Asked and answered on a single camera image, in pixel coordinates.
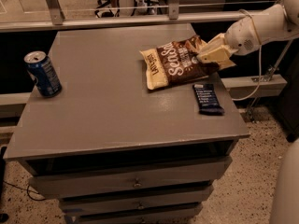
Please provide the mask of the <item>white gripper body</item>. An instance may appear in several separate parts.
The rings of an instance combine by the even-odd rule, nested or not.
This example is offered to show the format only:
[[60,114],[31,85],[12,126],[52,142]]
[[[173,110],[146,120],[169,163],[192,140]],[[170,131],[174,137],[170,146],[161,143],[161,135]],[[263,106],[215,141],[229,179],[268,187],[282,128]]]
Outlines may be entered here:
[[247,16],[232,24],[226,31],[225,42],[235,50],[235,55],[250,54],[262,45],[255,22],[254,16]]

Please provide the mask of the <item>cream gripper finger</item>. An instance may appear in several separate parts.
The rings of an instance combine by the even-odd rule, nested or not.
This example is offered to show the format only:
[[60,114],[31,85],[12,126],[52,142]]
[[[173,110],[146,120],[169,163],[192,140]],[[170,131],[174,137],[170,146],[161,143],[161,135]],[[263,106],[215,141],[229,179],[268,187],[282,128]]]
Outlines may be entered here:
[[219,33],[206,44],[206,47],[208,49],[216,49],[225,44],[225,33]]
[[238,52],[228,45],[220,45],[210,48],[208,45],[200,46],[197,50],[197,59],[201,63],[221,63],[228,61],[230,57]]

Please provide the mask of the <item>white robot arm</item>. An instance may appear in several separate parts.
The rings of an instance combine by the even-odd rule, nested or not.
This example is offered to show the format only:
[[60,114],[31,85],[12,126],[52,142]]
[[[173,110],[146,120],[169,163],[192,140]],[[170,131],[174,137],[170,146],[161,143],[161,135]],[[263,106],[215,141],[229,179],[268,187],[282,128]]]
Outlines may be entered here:
[[[248,14],[224,33],[205,44],[197,58],[203,63],[224,62],[232,55],[261,51],[272,41],[299,37],[299,0],[278,0],[270,8]],[[286,151],[278,172],[278,181],[269,224],[299,224],[299,142]]]

